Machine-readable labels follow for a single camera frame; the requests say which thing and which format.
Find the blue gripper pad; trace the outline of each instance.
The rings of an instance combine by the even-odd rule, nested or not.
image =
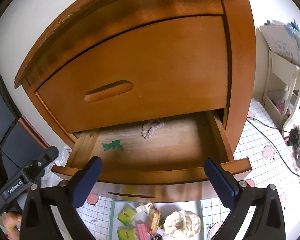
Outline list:
[[[204,163],[204,172],[223,206],[232,210],[235,207],[236,196],[239,193],[238,181],[229,171],[225,171],[220,164],[210,158]]]
[[[77,171],[68,184],[73,208],[82,207],[102,171],[102,161],[93,156],[86,166]]]

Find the pink circle pattern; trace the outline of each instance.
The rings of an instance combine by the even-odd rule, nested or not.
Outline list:
[[[281,193],[280,196],[279,196],[279,198],[280,198],[280,202],[281,202],[282,208],[285,208],[286,205],[287,205],[287,202],[288,202],[288,195],[287,195],[287,193],[285,193],[285,192]]]
[[[247,117],[249,117],[249,118],[254,118],[254,113],[253,113],[252,111],[249,111]]]
[[[274,149],[272,146],[267,145],[266,147],[263,148],[262,150],[262,157],[265,158],[266,160],[271,160],[274,156]]]
[[[89,194],[88,197],[87,197],[87,203],[89,205],[94,205],[98,202],[99,200],[99,196],[98,195],[95,195],[95,194]]]
[[[250,187],[255,187],[255,183],[252,179],[246,179],[246,182],[250,185]]]
[[[223,222],[218,222],[215,223],[212,228],[210,228],[209,232],[208,232],[208,239],[211,240],[213,238],[213,236],[215,235],[215,233],[219,230],[219,228],[221,227]]]

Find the wooden drawer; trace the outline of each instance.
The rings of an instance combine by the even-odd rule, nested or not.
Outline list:
[[[221,0],[104,0],[92,2],[85,9],[79,7],[78,16],[69,13],[62,21],[66,30],[48,41],[44,55],[38,51],[30,60],[35,68],[27,79],[34,89],[71,58],[109,37],[164,19],[224,13]]]
[[[215,111],[164,121],[165,126],[150,139],[141,136],[140,122],[85,132],[66,167],[54,166],[52,171],[62,178],[73,176],[96,155],[103,162],[95,188],[97,194],[124,200],[174,202],[215,197],[203,168],[207,158],[221,163],[237,179],[244,179],[251,170],[248,158],[234,161]],[[124,150],[104,152],[102,143],[116,139],[121,140]]]
[[[221,16],[138,28],[90,49],[37,96],[68,132],[226,107],[228,62]]]

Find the open drawer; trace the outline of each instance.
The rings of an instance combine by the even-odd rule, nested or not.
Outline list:
[[[213,158],[235,177],[251,171],[248,158],[234,161],[222,123],[212,111],[164,119],[165,125],[150,139],[136,122],[83,132],[66,167],[52,171],[67,179],[83,168],[91,156],[102,159],[103,171],[93,192],[114,199],[175,202],[216,196],[204,172]],[[124,148],[103,151],[102,143],[119,139]]]

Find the white wall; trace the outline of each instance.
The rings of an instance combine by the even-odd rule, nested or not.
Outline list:
[[[28,51],[49,24],[76,0],[13,0],[0,18],[0,74],[21,113],[50,144],[62,150],[65,143],[34,108],[14,77]]]
[[[300,27],[300,10],[292,0],[250,0],[255,28],[263,25],[266,20],[277,20],[284,23],[296,19]],[[253,89],[253,97],[262,100],[264,88],[266,85],[266,75],[268,69],[268,45],[262,33],[256,32],[257,40],[257,65],[256,76]],[[269,83],[270,90],[281,89],[285,87],[283,82],[276,76],[273,76]]]
[[[12,99],[22,114],[51,145],[62,149],[64,143],[47,125],[22,87],[14,89],[14,77],[26,54],[48,25],[76,0],[13,0],[0,18],[0,74]],[[300,26],[300,11],[292,0],[250,0],[255,28],[269,19],[289,22],[295,18]],[[257,68],[253,96],[261,100],[268,68],[268,46],[257,30]],[[276,77],[270,89],[284,88]]]

